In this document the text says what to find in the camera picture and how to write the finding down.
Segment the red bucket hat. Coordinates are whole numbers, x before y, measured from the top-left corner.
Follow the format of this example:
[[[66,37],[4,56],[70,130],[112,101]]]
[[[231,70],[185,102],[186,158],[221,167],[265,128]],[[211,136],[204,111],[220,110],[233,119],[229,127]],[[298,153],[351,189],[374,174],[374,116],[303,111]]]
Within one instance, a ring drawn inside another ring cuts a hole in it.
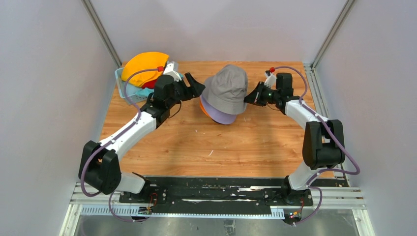
[[[142,89],[154,89],[157,79],[147,80],[142,85]]]

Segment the grey bucket hat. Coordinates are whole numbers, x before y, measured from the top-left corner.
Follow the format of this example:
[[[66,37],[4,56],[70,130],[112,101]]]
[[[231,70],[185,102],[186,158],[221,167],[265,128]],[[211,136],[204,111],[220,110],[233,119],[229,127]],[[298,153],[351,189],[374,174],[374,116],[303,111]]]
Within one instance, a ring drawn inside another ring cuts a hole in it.
[[[208,77],[204,85],[202,98],[216,110],[230,115],[239,115],[245,111],[248,77],[241,67],[227,64],[215,75]]]

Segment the lavender bucket hat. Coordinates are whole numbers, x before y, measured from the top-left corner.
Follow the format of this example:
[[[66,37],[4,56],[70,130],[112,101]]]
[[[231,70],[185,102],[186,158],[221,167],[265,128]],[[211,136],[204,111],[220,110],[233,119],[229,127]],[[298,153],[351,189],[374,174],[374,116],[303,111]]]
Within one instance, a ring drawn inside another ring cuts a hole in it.
[[[214,108],[203,98],[203,96],[200,96],[200,99],[202,100],[207,113],[211,116],[211,119],[216,123],[229,125],[235,122],[235,120],[237,119],[237,115],[227,114]]]

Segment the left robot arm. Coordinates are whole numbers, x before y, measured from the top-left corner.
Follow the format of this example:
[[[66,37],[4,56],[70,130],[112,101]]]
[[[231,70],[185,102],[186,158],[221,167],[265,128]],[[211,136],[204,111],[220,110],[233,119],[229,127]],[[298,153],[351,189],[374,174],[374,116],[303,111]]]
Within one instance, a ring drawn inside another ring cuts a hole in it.
[[[124,155],[144,136],[153,132],[171,117],[170,110],[176,104],[181,104],[198,98],[204,91],[205,85],[197,82],[190,73],[185,73],[186,84],[181,77],[163,74],[155,83],[145,105],[137,108],[134,118],[117,132],[100,142],[88,141],[82,152],[79,178],[81,190],[87,197],[96,194],[89,193],[86,185],[105,195],[115,191],[130,192],[139,203],[150,199],[150,182],[135,173],[123,173],[120,162]]]

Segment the orange bucket hat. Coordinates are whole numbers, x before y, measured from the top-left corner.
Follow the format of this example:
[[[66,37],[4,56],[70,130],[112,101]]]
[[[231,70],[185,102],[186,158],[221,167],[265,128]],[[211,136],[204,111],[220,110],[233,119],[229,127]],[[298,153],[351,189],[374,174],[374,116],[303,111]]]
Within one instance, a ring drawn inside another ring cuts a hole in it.
[[[200,99],[200,101],[199,101],[199,106],[200,106],[200,109],[202,110],[202,112],[207,116],[207,117],[209,117],[209,118],[211,118],[211,116],[207,113],[207,111],[206,111],[206,109],[205,109],[205,107],[204,107],[204,105],[203,105],[203,102],[202,102],[202,100]]]

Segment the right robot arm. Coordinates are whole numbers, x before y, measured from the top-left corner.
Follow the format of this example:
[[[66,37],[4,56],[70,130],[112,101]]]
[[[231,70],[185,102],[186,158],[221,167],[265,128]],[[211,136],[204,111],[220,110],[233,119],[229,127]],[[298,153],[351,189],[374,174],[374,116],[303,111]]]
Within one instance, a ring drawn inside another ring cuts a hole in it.
[[[292,118],[304,130],[303,161],[295,172],[285,177],[280,197],[293,205],[307,194],[309,185],[323,172],[334,172],[345,161],[342,151],[343,127],[339,120],[330,120],[311,109],[294,95],[290,73],[274,75],[265,72],[265,82],[258,82],[244,99],[256,106],[274,105],[282,114]]]

